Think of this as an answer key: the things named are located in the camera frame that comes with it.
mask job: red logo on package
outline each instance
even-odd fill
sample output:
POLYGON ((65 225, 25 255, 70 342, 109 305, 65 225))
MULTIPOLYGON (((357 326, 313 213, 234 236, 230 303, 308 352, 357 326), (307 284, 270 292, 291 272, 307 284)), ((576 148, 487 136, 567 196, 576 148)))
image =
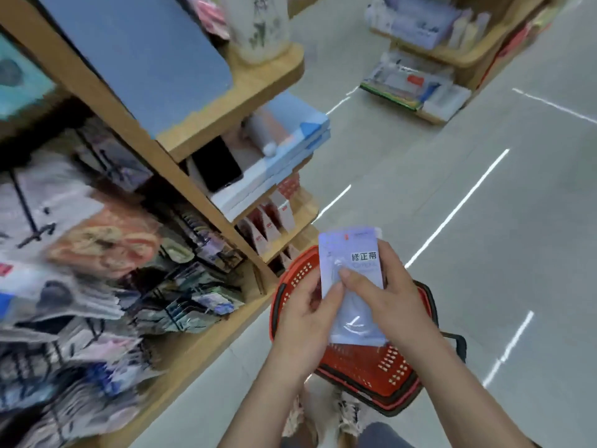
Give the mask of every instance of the red logo on package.
POLYGON ((422 86, 425 82, 425 79, 423 77, 419 77, 418 75, 409 75, 407 77, 407 81, 411 82, 414 85, 422 86))
POLYGON ((0 277, 6 277, 13 268, 14 266, 11 264, 4 264, 0 262, 0 277))

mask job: smartphone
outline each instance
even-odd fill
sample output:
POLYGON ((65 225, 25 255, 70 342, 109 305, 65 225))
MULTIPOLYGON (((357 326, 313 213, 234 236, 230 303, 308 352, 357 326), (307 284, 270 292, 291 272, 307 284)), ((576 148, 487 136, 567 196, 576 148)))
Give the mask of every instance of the smartphone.
POLYGON ((243 178, 243 171, 221 137, 215 137, 191 155, 210 192, 228 187, 243 178))

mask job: person's pants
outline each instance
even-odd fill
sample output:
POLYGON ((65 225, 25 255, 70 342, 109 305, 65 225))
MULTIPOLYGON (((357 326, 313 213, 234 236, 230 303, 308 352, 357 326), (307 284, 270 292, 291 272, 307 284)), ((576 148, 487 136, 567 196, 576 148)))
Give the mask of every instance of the person's pants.
MULTIPOLYGON (((372 423, 359 436, 357 448, 413 448, 385 423, 372 423)), ((292 437, 283 438, 280 448, 300 448, 292 437)))

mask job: person's left hand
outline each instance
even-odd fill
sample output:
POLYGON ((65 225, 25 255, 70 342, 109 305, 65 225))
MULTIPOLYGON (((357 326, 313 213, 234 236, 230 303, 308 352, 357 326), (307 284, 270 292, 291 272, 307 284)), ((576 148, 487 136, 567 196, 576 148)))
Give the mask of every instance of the person's left hand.
POLYGON ((319 276, 319 268, 312 270, 290 295, 280 315, 269 357, 287 377, 300 380, 301 384, 315 371, 324 356, 345 292, 341 282, 335 283, 319 307, 313 310, 311 300, 319 276))

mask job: tiled floor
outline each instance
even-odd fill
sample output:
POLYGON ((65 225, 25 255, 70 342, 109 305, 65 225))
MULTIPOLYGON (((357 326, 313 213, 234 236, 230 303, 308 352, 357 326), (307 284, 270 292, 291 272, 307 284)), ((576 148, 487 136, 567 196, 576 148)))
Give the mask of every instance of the tiled floor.
MULTIPOLYGON (((363 25, 367 2, 321 0, 294 20, 309 64, 292 91, 335 107, 332 139, 303 185, 322 207, 350 186, 316 226, 380 226, 415 259, 410 272, 433 290, 441 327, 467 337, 469 367, 527 435, 595 446, 597 0, 570 0, 442 129, 351 93, 387 46, 363 25)), ((134 448, 214 448, 267 355, 267 317, 134 448)), ((448 446, 424 394, 391 424, 418 448, 448 446)))

